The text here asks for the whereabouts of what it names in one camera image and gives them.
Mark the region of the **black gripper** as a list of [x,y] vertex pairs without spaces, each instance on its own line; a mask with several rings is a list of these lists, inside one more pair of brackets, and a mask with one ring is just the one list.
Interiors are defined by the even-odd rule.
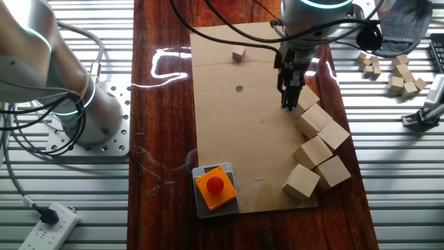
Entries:
[[299,50],[281,44],[275,58],[278,70],[277,90],[282,95],[281,108],[291,112],[297,107],[305,73],[310,64],[310,50]]

